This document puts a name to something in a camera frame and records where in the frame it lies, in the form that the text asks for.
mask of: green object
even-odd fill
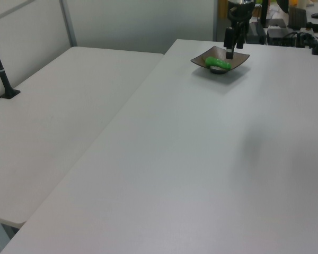
[[[218,58],[214,58],[214,57],[206,58],[205,64],[207,67],[216,66],[216,67],[221,67],[221,68],[226,69],[226,70],[231,70],[231,67],[232,67],[229,62],[225,62],[225,61],[222,61],[222,60],[220,60]]]

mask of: tabletop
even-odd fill
[[[318,56],[215,75],[214,45],[176,41],[2,254],[318,253]]]
[[[0,99],[0,222],[33,214],[162,58],[74,47]]]

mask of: brown bowl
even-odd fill
[[[230,70],[226,70],[216,66],[207,67],[205,65],[205,59],[208,57],[214,57],[214,58],[218,58],[220,60],[229,62],[232,66],[231,70],[233,70],[237,68],[239,65],[241,65],[243,62],[245,62],[249,58],[249,56],[250,55],[234,52],[233,59],[226,59],[226,49],[222,49],[217,46],[214,46],[210,48],[209,50],[207,50],[206,52],[204,52],[203,54],[201,54],[200,56],[193,58],[191,62],[193,62],[196,65],[202,66],[204,68],[210,69],[212,73],[224,74]]]

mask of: white wall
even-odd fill
[[[78,46],[166,53],[213,40],[216,0],[65,0]]]
[[[0,19],[0,58],[13,87],[67,49],[59,0],[35,0]]]

